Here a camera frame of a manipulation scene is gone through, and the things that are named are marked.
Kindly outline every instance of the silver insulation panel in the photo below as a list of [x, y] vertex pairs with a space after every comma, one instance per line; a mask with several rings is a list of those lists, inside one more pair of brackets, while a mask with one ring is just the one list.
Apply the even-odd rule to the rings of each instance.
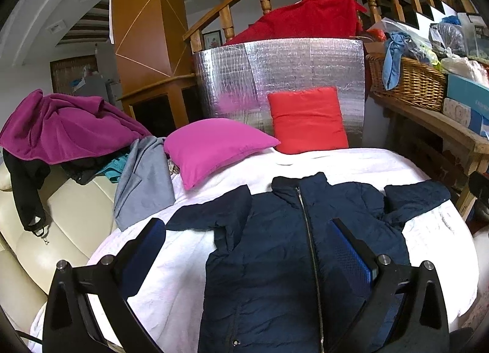
[[194, 54], [207, 117], [238, 120], [273, 134], [267, 94], [335, 86], [350, 147], [361, 145], [363, 44], [349, 39], [278, 39]]

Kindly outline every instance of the orange column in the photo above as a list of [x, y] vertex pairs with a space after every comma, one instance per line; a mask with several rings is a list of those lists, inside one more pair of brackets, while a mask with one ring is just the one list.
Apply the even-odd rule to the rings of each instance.
[[112, 26], [125, 111], [168, 95], [175, 125], [188, 123], [182, 89], [195, 79], [184, 0], [112, 0]]

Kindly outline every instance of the navy puffer jacket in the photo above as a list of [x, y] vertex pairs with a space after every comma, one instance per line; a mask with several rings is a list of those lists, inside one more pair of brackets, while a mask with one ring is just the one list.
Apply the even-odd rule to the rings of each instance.
[[215, 231], [199, 353], [316, 353], [332, 346], [364, 299], [333, 257], [327, 222], [340, 218], [374, 253], [409, 264], [404, 224], [449, 199], [432, 181], [387, 186], [385, 193], [357, 182], [332, 186], [318, 173], [276, 177], [272, 191], [258, 195], [240, 186], [179, 209], [168, 230]]

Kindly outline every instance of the pink pillow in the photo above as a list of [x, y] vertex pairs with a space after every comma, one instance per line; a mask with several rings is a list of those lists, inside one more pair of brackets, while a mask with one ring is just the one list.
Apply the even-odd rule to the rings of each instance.
[[189, 190], [219, 168], [279, 144], [278, 139], [238, 121], [205, 119], [171, 133], [164, 148]]

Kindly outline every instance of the metal bolt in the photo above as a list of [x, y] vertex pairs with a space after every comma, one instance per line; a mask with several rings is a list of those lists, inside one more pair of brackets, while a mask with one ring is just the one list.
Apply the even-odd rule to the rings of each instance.
[[428, 270], [433, 270], [435, 268], [435, 265], [433, 265], [433, 263], [430, 262], [429, 260], [425, 260], [423, 262], [423, 266]]
[[377, 259], [383, 265], [389, 265], [392, 262], [391, 258], [385, 254], [379, 255]]
[[114, 262], [114, 258], [114, 255], [104, 255], [100, 260], [100, 263], [102, 265], [110, 265], [112, 262]]
[[56, 269], [65, 270], [67, 266], [68, 266], [68, 262], [66, 262], [64, 259], [62, 259], [56, 264]]

